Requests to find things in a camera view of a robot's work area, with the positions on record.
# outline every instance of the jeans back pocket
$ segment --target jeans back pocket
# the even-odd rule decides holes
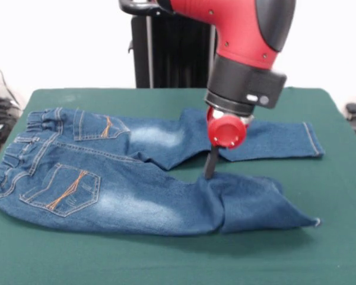
[[[99,140],[116,138],[130,130],[116,117],[77,110],[73,123],[74,140]]]
[[[36,186],[20,195],[28,205],[61,217],[82,210],[98,201],[100,177],[86,170],[57,163]]]

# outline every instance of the orange stitching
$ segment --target orange stitching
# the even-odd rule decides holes
[[[79,181],[83,178],[83,176],[85,176],[88,172],[87,171],[81,171],[81,173],[79,174],[79,177],[77,180],[74,181],[73,184],[71,184],[69,186],[69,188],[65,191],[65,193],[63,193],[57,200],[54,200],[53,202],[51,202],[49,205],[46,206],[46,208],[50,209],[50,210],[54,210],[55,207],[59,204],[59,202],[62,201],[62,199],[64,199],[65,197],[67,197],[68,195],[73,194],[77,189],[78,189],[78,184]]]
[[[107,126],[106,126],[106,128],[104,129],[104,131],[101,133],[101,137],[102,137],[102,138],[108,137],[108,131],[109,131],[109,128],[110,128],[111,126],[113,126],[113,124],[112,124],[112,122],[111,122],[109,116],[107,116]]]

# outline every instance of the blue denim jeans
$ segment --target blue denim jeans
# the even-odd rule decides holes
[[[59,230],[175,236],[320,223],[274,179],[215,172],[186,183],[165,171],[210,147],[194,109],[178,121],[33,112],[0,162],[0,210]],[[229,161],[323,153],[310,124],[257,121],[241,147],[221,151]]]

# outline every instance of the green tablecloth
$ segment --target green tablecloth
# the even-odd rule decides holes
[[[174,119],[184,107],[205,109],[203,96],[204,90],[38,90],[8,142],[32,110],[63,106]],[[356,284],[356,135],[322,90],[285,89],[275,110],[255,115],[310,121],[325,157],[221,163],[217,170],[278,179],[294,204],[324,219],[321,227],[189,238],[85,235],[0,212],[0,285]],[[204,161],[198,157],[171,174],[195,180]]]

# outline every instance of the cable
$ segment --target cable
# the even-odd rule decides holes
[[[7,82],[5,81],[4,73],[1,71],[1,69],[0,69],[0,74],[1,74],[2,82],[4,83],[4,86],[5,86],[6,90],[8,91],[9,95],[12,97],[13,101],[15,101],[18,106],[20,106],[16,97],[13,95],[12,91],[8,88]]]

